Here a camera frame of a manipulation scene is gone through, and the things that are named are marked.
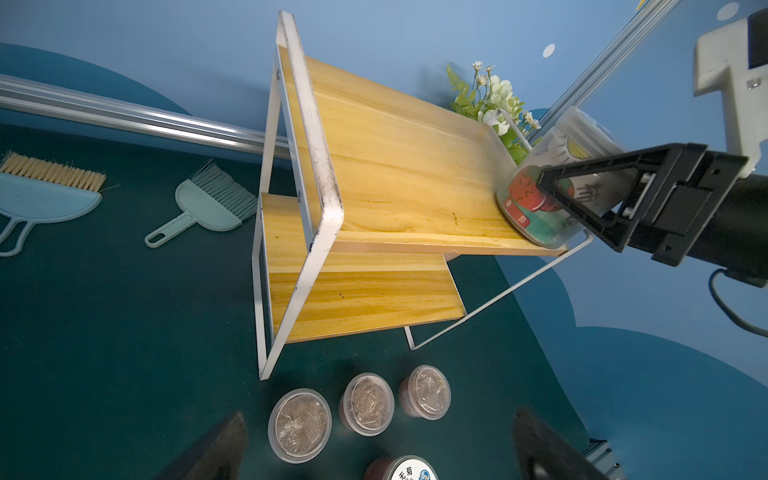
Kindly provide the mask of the aluminium back frame bar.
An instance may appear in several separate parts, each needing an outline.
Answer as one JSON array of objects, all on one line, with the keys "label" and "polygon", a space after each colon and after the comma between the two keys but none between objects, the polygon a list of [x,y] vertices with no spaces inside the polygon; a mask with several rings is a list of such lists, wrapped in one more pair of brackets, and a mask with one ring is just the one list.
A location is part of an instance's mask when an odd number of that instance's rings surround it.
[{"label": "aluminium back frame bar", "polygon": [[263,132],[3,75],[1,107],[208,147],[261,154]]}]

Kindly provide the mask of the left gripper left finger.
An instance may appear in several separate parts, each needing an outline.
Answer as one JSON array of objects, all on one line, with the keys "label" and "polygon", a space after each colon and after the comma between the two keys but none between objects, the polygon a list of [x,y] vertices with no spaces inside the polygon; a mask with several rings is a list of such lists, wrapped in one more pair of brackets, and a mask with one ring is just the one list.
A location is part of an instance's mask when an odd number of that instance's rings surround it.
[{"label": "left gripper left finger", "polygon": [[244,416],[233,411],[167,465],[155,479],[237,479],[248,445]]}]

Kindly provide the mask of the strawberry label seed jar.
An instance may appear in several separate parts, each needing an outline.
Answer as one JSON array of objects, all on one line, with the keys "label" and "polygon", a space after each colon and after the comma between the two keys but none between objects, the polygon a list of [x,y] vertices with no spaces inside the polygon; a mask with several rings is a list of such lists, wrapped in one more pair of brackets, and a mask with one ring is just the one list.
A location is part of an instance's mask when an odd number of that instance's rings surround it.
[{"label": "strawberry label seed jar", "polygon": [[576,107],[570,107],[533,147],[508,182],[499,186],[497,202],[505,217],[524,237],[558,249],[582,225],[537,187],[544,167],[618,155],[623,149],[610,132]]}]

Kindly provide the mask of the yellow wooden two-tier shelf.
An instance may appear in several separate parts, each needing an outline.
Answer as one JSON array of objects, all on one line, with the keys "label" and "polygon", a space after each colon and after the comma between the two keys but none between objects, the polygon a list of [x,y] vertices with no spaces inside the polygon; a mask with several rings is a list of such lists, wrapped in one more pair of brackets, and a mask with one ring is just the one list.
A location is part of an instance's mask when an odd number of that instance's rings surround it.
[{"label": "yellow wooden two-tier shelf", "polygon": [[569,258],[503,215],[514,167],[490,126],[309,58],[280,12],[252,253],[260,379],[289,343],[466,322],[450,259]]}]

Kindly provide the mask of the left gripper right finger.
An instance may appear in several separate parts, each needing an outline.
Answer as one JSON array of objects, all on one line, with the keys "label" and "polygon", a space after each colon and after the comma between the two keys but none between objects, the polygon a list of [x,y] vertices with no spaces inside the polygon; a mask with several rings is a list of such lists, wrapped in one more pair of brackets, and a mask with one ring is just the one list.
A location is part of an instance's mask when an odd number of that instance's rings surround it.
[{"label": "left gripper right finger", "polygon": [[606,479],[580,452],[527,408],[516,411],[512,435],[522,479]]}]

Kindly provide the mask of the pink pot with flowers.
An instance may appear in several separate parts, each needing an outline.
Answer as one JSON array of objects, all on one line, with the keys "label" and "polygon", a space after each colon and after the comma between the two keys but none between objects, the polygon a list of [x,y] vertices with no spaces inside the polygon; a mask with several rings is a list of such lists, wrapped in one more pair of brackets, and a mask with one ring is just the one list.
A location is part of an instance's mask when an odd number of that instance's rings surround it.
[{"label": "pink pot with flowers", "polygon": [[511,82],[494,74],[482,61],[471,65],[472,78],[465,80],[450,65],[446,74],[455,94],[449,108],[464,117],[489,126],[499,137],[516,165],[529,155],[528,136],[541,128],[533,112],[515,95]]}]

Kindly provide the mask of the right aluminium frame post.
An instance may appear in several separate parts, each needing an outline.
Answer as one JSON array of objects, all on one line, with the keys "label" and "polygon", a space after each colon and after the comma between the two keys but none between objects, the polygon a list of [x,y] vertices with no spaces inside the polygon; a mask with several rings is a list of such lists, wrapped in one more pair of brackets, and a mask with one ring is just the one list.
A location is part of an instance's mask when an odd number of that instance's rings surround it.
[{"label": "right aluminium frame post", "polygon": [[540,120],[541,129],[531,133],[528,139],[537,140],[551,129],[570,107],[580,106],[679,3],[680,0],[641,1],[632,19],[543,115]]}]

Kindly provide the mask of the pink flower label seed jar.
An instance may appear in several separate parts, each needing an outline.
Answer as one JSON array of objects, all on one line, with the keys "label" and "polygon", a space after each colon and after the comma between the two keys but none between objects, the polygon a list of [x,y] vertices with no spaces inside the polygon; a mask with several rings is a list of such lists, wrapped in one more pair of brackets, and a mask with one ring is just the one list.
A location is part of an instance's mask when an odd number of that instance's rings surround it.
[{"label": "pink flower label seed jar", "polygon": [[415,455],[384,457],[366,469],[363,480],[437,480],[436,471],[425,459]]}]

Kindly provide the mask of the middle clear soil cup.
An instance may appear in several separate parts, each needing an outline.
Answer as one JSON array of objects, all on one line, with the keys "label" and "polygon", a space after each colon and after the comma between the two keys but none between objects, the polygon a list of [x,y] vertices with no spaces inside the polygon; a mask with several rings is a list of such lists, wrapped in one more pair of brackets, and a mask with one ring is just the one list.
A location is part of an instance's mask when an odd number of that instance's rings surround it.
[{"label": "middle clear soil cup", "polygon": [[348,383],[339,402],[339,415],[348,430],[374,437],[389,427],[395,407],[389,384],[374,373],[361,373]]}]

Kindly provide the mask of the left clear soil cup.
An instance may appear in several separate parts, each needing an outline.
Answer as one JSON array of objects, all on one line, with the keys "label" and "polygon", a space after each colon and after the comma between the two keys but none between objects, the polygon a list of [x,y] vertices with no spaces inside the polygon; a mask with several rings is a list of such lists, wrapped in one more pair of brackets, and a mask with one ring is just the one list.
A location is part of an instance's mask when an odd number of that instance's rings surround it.
[{"label": "left clear soil cup", "polygon": [[289,464],[316,458],[332,431],[328,402],[317,391],[299,388],[285,394],[274,406],[268,422],[268,439],[275,455]]}]

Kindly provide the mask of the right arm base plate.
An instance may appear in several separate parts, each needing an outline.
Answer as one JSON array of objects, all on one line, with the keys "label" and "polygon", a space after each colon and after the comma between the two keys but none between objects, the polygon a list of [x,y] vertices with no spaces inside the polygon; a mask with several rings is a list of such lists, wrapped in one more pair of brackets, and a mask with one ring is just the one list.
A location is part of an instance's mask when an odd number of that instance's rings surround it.
[{"label": "right arm base plate", "polygon": [[584,451],[583,455],[607,479],[627,479],[621,463],[607,441],[590,439],[589,447]]}]

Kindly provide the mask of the clear soil cup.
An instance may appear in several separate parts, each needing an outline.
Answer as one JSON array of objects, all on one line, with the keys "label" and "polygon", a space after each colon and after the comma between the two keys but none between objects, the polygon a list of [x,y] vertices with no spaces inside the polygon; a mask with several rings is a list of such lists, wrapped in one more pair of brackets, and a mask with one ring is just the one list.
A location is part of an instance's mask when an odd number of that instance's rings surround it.
[{"label": "clear soil cup", "polygon": [[289,464],[316,458],[332,431],[328,402],[317,391],[299,388],[285,394],[274,406],[268,422],[268,439],[275,455]]},{"label": "clear soil cup", "polygon": [[452,394],[446,377],[439,369],[420,365],[401,382],[398,400],[406,415],[436,421],[448,412]]},{"label": "clear soil cup", "polygon": [[348,383],[339,402],[339,415],[348,430],[374,437],[389,427],[395,407],[389,384],[374,373],[361,373]]}]

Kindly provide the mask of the right clear soil cup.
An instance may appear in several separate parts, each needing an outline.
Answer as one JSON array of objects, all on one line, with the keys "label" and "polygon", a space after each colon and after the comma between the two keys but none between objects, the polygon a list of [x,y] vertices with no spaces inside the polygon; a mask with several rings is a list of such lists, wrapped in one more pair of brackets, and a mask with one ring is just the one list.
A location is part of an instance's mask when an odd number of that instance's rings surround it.
[{"label": "right clear soil cup", "polygon": [[452,394],[446,377],[439,369],[420,365],[401,382],[398,400],[406,415],[436,421],[448,412]]}]

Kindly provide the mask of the blue dustpan brush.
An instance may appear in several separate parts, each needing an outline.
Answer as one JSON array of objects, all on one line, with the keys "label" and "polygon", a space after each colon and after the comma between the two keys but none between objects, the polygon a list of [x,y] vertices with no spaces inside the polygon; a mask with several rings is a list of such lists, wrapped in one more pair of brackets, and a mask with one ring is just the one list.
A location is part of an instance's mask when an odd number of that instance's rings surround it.
[{"label": "blue dustpan brush", "polygon": [[1,256],[19,254],[38,224],[68,222],[90,213],[102,201],[106,179],[101,172],[8,151],[1,160],[1,215],[8,219],[1,240],[18,225],[23,228],[14,247]]}]

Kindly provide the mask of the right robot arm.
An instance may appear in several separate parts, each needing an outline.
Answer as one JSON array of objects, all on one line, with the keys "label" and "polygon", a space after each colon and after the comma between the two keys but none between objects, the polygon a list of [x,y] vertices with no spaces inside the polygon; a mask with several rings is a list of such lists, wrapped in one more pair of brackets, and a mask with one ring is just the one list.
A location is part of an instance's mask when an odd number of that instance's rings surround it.
[{"label": "right robot arm", "polygon": [[[669,266],[692,257],[760,284],[767,278],[767,178],[741,178],[746,164],[703,144],[671,143],[545,167],[537,186],[616,252],[635,248]],[[616,212],[596,214],[561,184],[605,173],[632,176]]]}]

